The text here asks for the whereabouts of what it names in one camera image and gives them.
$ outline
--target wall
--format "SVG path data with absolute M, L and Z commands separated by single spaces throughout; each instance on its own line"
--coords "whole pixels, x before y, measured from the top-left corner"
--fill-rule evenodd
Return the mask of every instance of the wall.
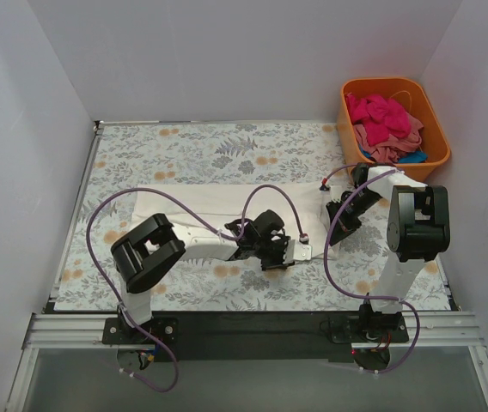
M 443 262 L 458 302 L 477 313 L 488 344 L 488 2 L 463 1 L 423 82 L 453 149 L 436 177 L 451 202 Z
M 25 0 L 0 2 L 0 410 L 46 302 L 93 124 Z
M 334 118 L 419 77 L 460 0 L 29 0 L 93 119 Z

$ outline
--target laundry basket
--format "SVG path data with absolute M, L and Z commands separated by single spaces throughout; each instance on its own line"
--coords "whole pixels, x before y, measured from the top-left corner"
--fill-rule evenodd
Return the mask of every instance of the laundry basket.
M 364 157 L 358 147 L 349 111 L 345 104 L 345 95 L 348 93 L 353 93 L 357 98 L 370 94 L 380 94 L 386 99 L 393 98 L 414 118 L 424 124 L 424 128 L 420 131 L 422 137 L 420 148 L 427 154 L 427 160 L 424 163 L 398 164 L 399 169 L 402 169 L 409 178 L 423 182 L 431 172 L 450 157 L 447 139 L 442 133 L 441 125 L 439 125 L 422 87 L 404 77 L 381 77 L 350 80 L 341 88 L 341 107 L 336 126 L 347 164 L 359 161 L 372 162 Z

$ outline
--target white cloth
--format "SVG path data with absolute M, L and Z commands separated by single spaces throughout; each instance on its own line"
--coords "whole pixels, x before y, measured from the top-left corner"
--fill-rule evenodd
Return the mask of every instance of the white cloth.
M 260 185 L 139 185 L 163 191 L 183 202 L 208 223 L 216 228 L 224 228 L 226 223 L 239 219 L 248 195 Z M 309 236 L 313 257 L 321 258 L 326 241 L 328 217 L 326 204 L 330 201 L 327 191 L 319 190 L 319 182 L 277 185 L 296 206 L 302 222 L 303 232 Z M 284 197 L 273 189 L 262 189 L 252 199 L 247 209 L 247 217 L 255 219 L 259 214 L 271 209 L 284 221 L 284 230 L 292 239 L 299 239 L 296 219 Z M 138 192 L 137 201 L 131 215 L 131 228 L 155 213 L 163 213 L 172 223 L 201 227 L 202 225 L 175 203 L 152 193 Z M 336 258 L 339 245 L 335 245 L 328 255 Z

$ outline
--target pile of clothes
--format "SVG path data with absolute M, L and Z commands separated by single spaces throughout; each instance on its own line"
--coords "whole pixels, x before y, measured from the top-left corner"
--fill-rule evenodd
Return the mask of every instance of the pile of clothes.
M 357 99 L 345 96 L 355 136 L 363 154 L 383 163 L 421 163 L 427 154 L 419 147 L 422 122 L 394 99 L 379 94 Z

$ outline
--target floral tablecloth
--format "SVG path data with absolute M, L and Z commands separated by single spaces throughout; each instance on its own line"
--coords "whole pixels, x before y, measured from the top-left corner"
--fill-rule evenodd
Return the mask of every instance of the floral tablecloth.
M 140 184 L 258 184 L 320 181 L 343 165 L 333 124 L 174 124 L 107 126 L 72 237 L 55 303 L 62 311 L 111 311 L 116 300 L 85 245 L 85 227 L 98 203 Z M 343 173 L 333 178 L 348 185 Z M 121 197 L 100 213 L 93 244 L 114 275 L 110 245 L 129 227 L 136 195 Z M 363 227 L 340 246 L 330 262 L 343 288 L 365 294 L 377 283 L 387 257 L 388 202 L 363 216 Z M 117 276 L 114 282 L 119 287 Z M 326 280 L 322 262 L 286 271 L 262 272 L 259 260 L 179 262 L 152 290 L 152 310 L 311 311 L 356 310 L 359 300 L 339 294 Z M 408 295 L 418 310 L 448 310 L 435 262 L 426 265 Z

